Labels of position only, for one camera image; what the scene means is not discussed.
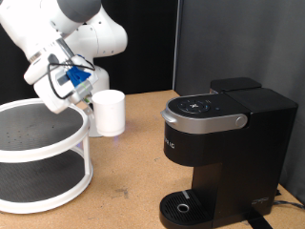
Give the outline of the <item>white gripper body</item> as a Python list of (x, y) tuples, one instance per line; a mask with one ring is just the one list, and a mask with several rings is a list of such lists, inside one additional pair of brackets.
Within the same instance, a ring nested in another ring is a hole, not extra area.
[(69, 97), (73, 93), (74, 86), (63, 70), (51, 71), (51, 75), (43, 76), (33, 88), (55, 114), (61, 113), (71, 104)]

